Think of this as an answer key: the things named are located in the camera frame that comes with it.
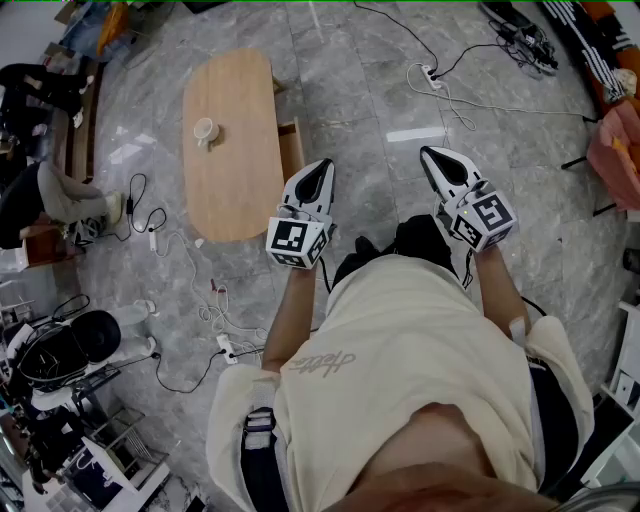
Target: beige t-shirt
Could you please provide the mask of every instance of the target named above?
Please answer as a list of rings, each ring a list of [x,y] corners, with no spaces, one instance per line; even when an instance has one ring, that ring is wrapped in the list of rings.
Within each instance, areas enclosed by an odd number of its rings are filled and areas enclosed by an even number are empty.
[[[593,430],[591,396],[556,318],[533,326],[526,353],[562,374],[582,448]],[[343,498],[381,445],[433,402],[460,409],[498,478],[537,489],[525,350],[477,310],[455,276],[429,262],[372,261],[336,286],[322,327],[280,374],[241,364],[222,374],[207,459],[214,482],[244,510],[253,507],[236,481],[232,432],[263,378],[277,383],[274,414],[297,510]]]

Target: black cable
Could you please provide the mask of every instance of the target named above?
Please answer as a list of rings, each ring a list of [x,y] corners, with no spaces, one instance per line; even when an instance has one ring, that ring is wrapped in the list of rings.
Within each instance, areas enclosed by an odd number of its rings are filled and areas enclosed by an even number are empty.
[[[473,276],[471,275],[471,256],[472,256],[473,252],[471,249],[469,249],[469,252],[467,252],[467,261],[466,261],[466,272],[464,275],[464,279],[462,280],[462,286],[464,286],[464,289],[466,290],[469,285],[472,283],[473,281]],[[531,307],[534,307],[535,309],[538,310],[538,312],[542,315],[542,316],[547,316],[547,313],[544,309],[542,309],[540,306],[538,306],[535,302],[533,302],[532,300],[527,299],[525,296],[521,295],[520,296],[522,298],[522,300],[524,302],[526,302],[527,304],[529,304]]]
[[[456,61],[453,63],[453,66],[451,66],[449,69],[447,69],[447,70],[446,70],[445,72],[443,72],[443,73],[440,73],[440,74],[438,74],[438,75],[436,75],[436,74],[431,75],[431,78],[432,78],[433,80],[437,80],[438,78],[443,77],[444,75],[446,75],[447,73],[449,73],[450,71],[452,71],[452,70],[453,70],[453,68],[455,68],[455,67],[458,65],[458,62],[460,62],[460,59],[462,59],[462,57],[464,57],[464,54],[465,54],[465,53],[467,53],[469,50],[473,50],[474,48],[479,48],[479,47],[482,47],[482,46],[498,46],[498,47],[500,47],[500,48],[501,48],[501,46],[500,46],[499,44],[497,44],[497,43],[489,43],[489,44],[474,44],[473,46],[469,46],[469,48],[467,48],[466,50],[464,50],[464,51],[460,54],[460,57],[458,57],[458,58],[456,59]]]
[[[222,349],[219,352],[216,352],[215,354],[213,354],[209,358],[209,364],[207,366],[207,369],[204,371],[204,374],[202,375],[202,377],[200,377],[200,380],[196,383],[196,385],[189,390],[173,389],[163,384],[162,381],[160,380],[160,376],[158,375],[158,370],[160,369],[160,363],[162,362],[162,356],[156,352],[155,354],[152,354],[151,357],[153,357],[154,359],[156,358],[158,359],[158,365],[156,366],[156,379],[158,379],[158,384],[160,384],[167,391],[173,391],[174,393],[182,393],[183,395],[189,395],[193,393],[196,389],[198,389],[198,386],[200,386],[200,384],[202,384],[202,381],[207,376],[207,373],[209,373],[209,369],[211,368],[211,363],[213,362],[214,357],[219,356],[220,354],[225,354],[226,352],[227,352],[226,350]]]
[[[327,277],[327,267],[324,264],[324,259],[320,256],[320,265],[322,265],[322,277],[324,277],[324,285],[327,287],[327,291],[331,293],[331,286],[329,286],[329,278]]]
[[[141,176],[143,179],[142,182],[142,191],[140,192],[140,196],[138,196],[138,199],[134,202],[133,200],[133,180],[136,178],[136,176]],[[118,240],[120,240],[121,242],[126,242],[127,240],[129,240],[129,238],[131,238],[131,228],[133,228],[134,231],[136,231],[137,233],[144,233],[145,231],[147,231],[147,229],[149,230],[149,232],[152,231],[157,231],[158,229],[160,229],[162,226],[164,226],[167,222],[167,212],[164,211],[164,208],[156,208],[155,210],[152,210],[151,213],[147,216],[147,222],[144,225],[144,228],[142,230],[139,230],[138,228],[136,228],[135,223],[133,221],[133,217],[134,217],[134,213],[136,211],[136,208],[138,207],[138,204],[140,204],[140,201],[142,200],[142,196],[144,195],[145,191],[147,189],[147,176],[142,174],[141,172],[138,172],[136,174],[134,174],[133,176],[131,176],[131,179],[129,180],[129,197],[126,200],[125,203],[125,215],[127,217],[127,227],[129,229],[129,233],[127,234],[127,236],[125,236],[124,238],[120,238],[120,236],[117,233],[105,233],[103,235],[100,235],[98,238],[105,238],[107,236],[115,236]],[[162,215],[164,216],[164,219],[162,220],[162,222],[157,225],[154,226],[153,228],[149,228],[149,224],[151,223],[151,217],[153,217],[153,214],[156,212],[162,212]]]
[[[229,354],[231,359],[235,359],[236,357],[246,356],[247,354],[257,354],[258,352],[264,352],[264,348],[257,348],[255,350],[249,350],[248,352],[240,352],[239,354]]]
[[[67,304],[69,304],[69,302],[76,300],[80,297],[84,297],[85,299],[87,299],[87,303],[80,306],[79,308],[76,309],[72,309],[71,311],[63,311],[60,316],[57,316],[58,310],[60,308],[63,308],[64,306],[66,306]],[[56,309],[53,310],[53,314],[51,315],[51,319],[54,321],[58,321],[58,322],[63,322],[64,320],[66,320],[67,318],[69,318],[70,316],[75,315],[76,313],[79,313],[80,311],[82,311],[83,309],[89,307],[89,304],[91,304],[91,299],[89,298],[88,295],[84,294],[84,293],[79,293],[78,295],[74,295],[73,297],[71,297],[69,300],[63,302],[62,304],[60,304]]]
[[[131,366],[132,364],[136,364],[136,363],[141,363],[142,361],[146,361],[147,359],[152,359],[154,358],[154,355],[157,352],[154,352],[153,354],[151,354],[150,356],[147,357],[143,357],[142,359],[137,359],[136,361],[131,361],[130,363],[125,363],[125,364],[121,364],[120,366],[111,366],[109,369],[110,370],[119,370],[120,368],[124,368],[125,366]]]
[[[431,78],[433,80],[437,80],[438,78],[441,78],[444,75],[446,75],[447,73],[449,73],[450,71],[452,71],[453,68],[455,68],[458,65],[458,63],[460,62],[460,60],[462,59],[464,54],[467,53],[469,50],[472,50],[474,48],[480,48],[480,47],[488,47],[488,46],[496,46],[496,47],[500,48],[511,59],[513,59],[518,64],[518,67],[520,67],[520,68],[525,66],[525,65],[530,65],[530,66],[534,66],[535,67],[534,61],[532,61],[530,58],[527,57],[527,55],[525,55],[522,51],[518,50],[515,47],[514,40],[513,40],[513,36],[515,35],[515,31],[510,30],[509,28],[507,28],[505,26],[504,22],[501,23],[501,22],[499,22],[497,20],[489,20],[489,26],[497,34],[495,43],[474,44],[472,46],[469,46],[468,48],[466,48],[460,54],[460,56],[453,63],[453,66],[451,66],[449,69],[447,69],[443,73],[433,74],[431,76]]]
[[[538,306],[535,302],[533,302],[532,300],[527,299],[524,296],[520,296],[522,297],[522,300],[525,301],[527,304],[529,304],[530,306],[536,308],[538,310],[538,312],[542,315],[542,316],[547,316],[547,313],[544,311],[544,309],[542,309],[540,306]]]
[[[466,272],[464,274],[464,279],[462,280],[462,286],[465,290],[469,288],[473,282],[473,275],[471,275],[471,256],[473,256],[473,251],[469,249],[466,257]]]
[[[362,5],[358,5],[357,2],[353,2],[353,5],[355,5],[358,9],[365,9],[367,11],[371,11],[371,12],[377,12],[378,14],[383,14],[385,15],[387,18],[389,18],[391,21],[393,21],[396,25],[401,26],[403,29],[405,29],[407,32],[409,32],[415,39],[416,41],[418,41],[422,46],[424,46],[424,49],[427,50],[431,55],[433,55],[434,60],[436,61],[436,65],[433,68],[433,72],[435,73],[436,69],[438,69],[438,57],[436,56],[435,53],[433,53],[429,47],[424,44],[422,42],[422,39],[420,39],[417,35],[415,35],[413,33],[413,30],[411,30],[409,27],[406,27],[405,25],[403,25],[402,23],[400,23],[399,21],[394,20],[391,16],[389,16],[386,12],[382,12],[382,11],[376,11],[375,9],[371,9],[370,7],[363,7]]]

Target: black strap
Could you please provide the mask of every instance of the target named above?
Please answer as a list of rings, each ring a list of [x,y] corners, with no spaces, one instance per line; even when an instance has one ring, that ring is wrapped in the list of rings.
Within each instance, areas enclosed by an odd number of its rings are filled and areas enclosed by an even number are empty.
[[[265,413],[270,415],[269,424],[255,425],[255,421],[252,424],[256,416],[264,416]],[[288,512],[289,510],[276,458],[277,438],[273,435],[275,426],[273,409],[261,407],[247,416],[242,433],[240,466],[245,486],[257,512]],[[268,446],[247,448],[247,437],[264,432],[269,432]]]
[[[538,365],[529,366],[529,371],[538,400],[545,452],[545,475],[538,492],[548,495],[575,460],[579,448],[578,425],[573,408],[549,365],[541,359],[528,359]]]

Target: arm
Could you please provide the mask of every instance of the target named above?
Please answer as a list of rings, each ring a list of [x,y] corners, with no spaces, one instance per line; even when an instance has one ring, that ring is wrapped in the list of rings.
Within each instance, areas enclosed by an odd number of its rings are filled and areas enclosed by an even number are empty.
[[[496,324],[511,338],[509,324],[518,317],[524,318],[525,332],[531,330],[527,307],[513,284],[502,253],[493,246],[475,255],[476,269],[482,292],[484,316]]]
[[[292,268],[280,308],[273,321],[262,356],[262,368],[279,372],[309,339],[313,318],[316,269]]]
[[[28,226],[20,230],[20,240],[24,240],[25,238],[30,238],[32,236],[38,236],[40,233],[46,233],[47,231],[52,231],[54,229],[58,229],[58,226],[55,224],[34,224],[33,226]]]
[[[24,83],[29,84],[34,89],[40,90],[42,88],[42,82],[31,78],[29,75],[24,75]]]

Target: gray marble floor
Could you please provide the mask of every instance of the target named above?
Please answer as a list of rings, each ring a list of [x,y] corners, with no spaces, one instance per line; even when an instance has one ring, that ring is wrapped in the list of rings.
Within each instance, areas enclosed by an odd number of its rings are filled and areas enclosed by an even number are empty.
[[[438,54],[441,69],[474,43],[491,42],[486,17],[473,4],[380,3],[410,26]],[[556,41],[533,4],[518,8],[539,22]],[[364,234],[380,247],[398,222],[429,213],[434,193],[419,166],[424,144],[447,144],[478,165],[508,195],[517,210],[517,233],[502,243],[513,277],[528,298],[561,318],[589,384],[595,389],[614,357],[622,315],[617,302],[633,286],[621,268],[631,228],[615,211],[591,218],[594,205],[608,203],[602,183],[588,165],[570,171],[560,164],[584,154],[589,138],[575,116],[539,116],[483,110],[460,104],[476,131],[466,129],[448,102],[413,92],[405,74],[409,64],[432,64],[431,57],[387,18],[355,9],[351,3],[227,3],[192,15],[180,3],[152,31],[150,49],[124,69],[107,65],[98,106],[95,183],[105,190],[128,190],[136,172],[149,177],[137,215],[162,206],[168,234],[184,236],[198,269],[196,288],[213,302],[210,279],[229,289],[229,318],[243,327],[269,325],[286,282],[286,271],[264,251],[264,236],[239,243],[209,243],[197,249],[198,233],[185,208],[182,173],[181,106],[191,73],[212,55],[236,47],[256,47],[271,59],[274,74],[287,86],[276,96],[279,121],[297,116],[307,161],[330,157],[336,165],[333,215],[338,224],[326,251],[329,274]],[[536,81],[498,48],[468,53],[447,77],[454,96],[475,101],[544,110],[579,110],[593,105],[578,72],[557,43],[560,70]],[[150,56],[141,60],[146,52]],[[419,74],[416,83],[427,87]],[[393,132],[425,129],[424,137],[391,142]],[[119,226],[126,233],[124,225]],[[454,263],[464,274],[463,247],[452,241]],[[125,243],[107,239],[77,260],[85,293],[98,307],[154,300],[160,314],[149,322],[163,353],[160,377],[175,387],[193,386],[215,350],[212,325],[198,316],[199,300],[190,291],[192,268],[185,249],[172,240],[169,256],[149,251],[148,237]],[[469,293],[480,304],[477,280]],[[315,322],[324,314],[327,293],[318,282]],[[233,340],[255,341],[229,330]],[[162,389],[155,362],[132,366],[113,383],[112,392],[146,412],[146,437],[172,450],[174,470],[199,482],[221,509],[230,505],[209,481],[204,457],[207,419],[222,359],[213,362],[193,394]]]

